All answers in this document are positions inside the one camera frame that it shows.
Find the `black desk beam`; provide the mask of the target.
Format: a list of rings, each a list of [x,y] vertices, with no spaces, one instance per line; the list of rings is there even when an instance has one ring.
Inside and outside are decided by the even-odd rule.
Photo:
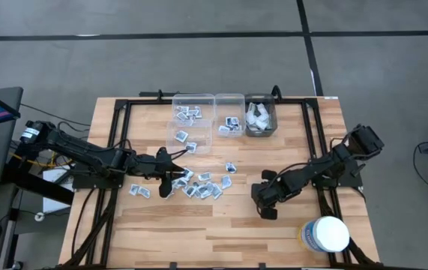
[[[22,171],[14,166],[4,166],[1,180],[16,185],[19,189],[30,191],[51,200],[71,205],[74,192],[58,184],[45,181],[29,172]]]

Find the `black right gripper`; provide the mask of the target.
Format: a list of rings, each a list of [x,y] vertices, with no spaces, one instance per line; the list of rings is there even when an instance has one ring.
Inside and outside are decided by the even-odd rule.
[[[251,185],[250,195],[260,218],[274,221],[278,216],[275,205],[280,200],[280,184],[277,180],[277,173],[265,169],[262,171],[261,177],[263,182]]]

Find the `small clear plastic bin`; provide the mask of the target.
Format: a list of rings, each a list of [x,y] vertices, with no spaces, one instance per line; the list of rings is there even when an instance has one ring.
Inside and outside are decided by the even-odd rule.
[[[215,114],[215,132],[219,137],[242,137],[244,135],[245,122],[245,98],[242,94],[216,94],[214,97]],[[241,126],[240,131],[233,131],[230,128],[229,133],[220,133],[219,126],[226,126],[226,117],[237,117]]]

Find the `white-lidded round jar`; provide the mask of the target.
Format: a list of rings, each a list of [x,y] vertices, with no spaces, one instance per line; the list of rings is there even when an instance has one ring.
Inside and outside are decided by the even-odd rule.
[[[306,222],[298,230],[298,240],[307,250],[336,253],[348,247],[350,233],[348,227],[339,218],[324,216]]]

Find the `black aluminium table frame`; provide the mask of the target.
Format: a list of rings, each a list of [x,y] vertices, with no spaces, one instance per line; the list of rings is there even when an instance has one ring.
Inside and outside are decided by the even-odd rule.
[[[99,97],[94,109],[88,141],[109,144],[112,117],[117,100],[142,101],[131,107],[127,138],[140,154],[154,155],[166,144],[167,123],[172,120],[172,104],[159,104],[146,97]],[[309,99],[309,118],[316,155],[321,146],[316,128],[314,100],[318,104],[325,141],[341,137],[346,126],[339,100],[324,97],[284,97]],[[160,198],[160,181],[126,177],[113,215],[107,268],[163,268],[177,262],[179,268],[325,267],[326,253],[308,251],[297,240],[298,229],[321,216],[317,191],[311,185],[300,195],[278,203],[277,220],[261,219],[250,197],[251,184],[261,181],[263,170],[280,171],[311,157],[300,104],[276,104],[279,127],[265,138],[242,136],[222,138],[214,134],[207,154],[186,154],[174,163],[195,172],[211,172],[220,183],[227,174],[225,162],[233,162],[237,172],[233,184],[219,199],[189,198],[175,191]],[[132,184],[151,191],[149,199],[129,194]],[[343,221],[355,243],[372,260],[379,255],[361,195],[350,187],[337,188]]]

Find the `black bar clamp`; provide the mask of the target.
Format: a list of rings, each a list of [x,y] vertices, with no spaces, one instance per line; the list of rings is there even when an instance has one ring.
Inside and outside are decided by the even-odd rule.
[[[175,95],[183,95],[184,93],[181,91],[163,91],[162,89],[158,89],[156,91],[141,91],[139,93],[139,96],[141,98],[170,98],[174,97]]]

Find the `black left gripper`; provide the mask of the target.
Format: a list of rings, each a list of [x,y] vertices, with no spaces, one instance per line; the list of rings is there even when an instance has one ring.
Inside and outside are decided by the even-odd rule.
[[[155,156],[140,154],[135,158],[134,175],[145,179],[159,179],[159,195],[167,198],[172,192],[172,182],[185,176],[184,168],[174,163],[174,160],[186,151],[168,153],[166,147],[161,147]]]

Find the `large clear plastic bin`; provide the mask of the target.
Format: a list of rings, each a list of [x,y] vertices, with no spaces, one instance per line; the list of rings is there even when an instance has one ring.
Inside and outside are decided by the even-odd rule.
[[[202,118],[188,116],[189,119],[194,119],[192,126],[185,124],[176,115],[177,106],[189,107],[189,110],[194,110],[195,107],[200,107],[202,110]],[[212,127],[214,120],[214,96],[212,94],[177,94],[172,98],[172,120],[167,124],[166,147],[169,152],[179,152],[186,149],[186,143],[196,143],[197,148],[191,155],[207,154],[211,150],[212,145]],[[185,131],[189,134],[186,142],[181,143],[175,139],[178,131]]]

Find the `white box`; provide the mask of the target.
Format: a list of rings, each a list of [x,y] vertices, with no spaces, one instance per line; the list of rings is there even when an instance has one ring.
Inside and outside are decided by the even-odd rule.
[[[57,166],[53,169],[45,170],[43,171],[43,180],[60,185],[61,187],[66,188],[69,191],[73,191],[73,177],[67,173],[68,170],[68,166]],[[60,211],[68,207],[68,204],[58,202],[53,199],[48,199],[46,197],[43,198],[42,212],[44,214]]]

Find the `dark grey plastic bin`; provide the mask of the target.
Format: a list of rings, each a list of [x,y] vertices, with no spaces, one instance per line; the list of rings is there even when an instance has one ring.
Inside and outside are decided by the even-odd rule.
[[[269,115],[269,124],[265,130],[249,130],[247,127],[245,129],[245,133],[248,137],[270,137],[275,130],[277,129],[277,112],[275,108],[275,101],[271,94],[247,94],[245,96],[245,122],[247,125],[247,122],[254,122],[255,119],[260,116],[261,114],[259,111],[255,110],[255,115],[248,117],[247,116],[247,110],[249,103],[257,104],[264,104],[266,110],[268,111]]]

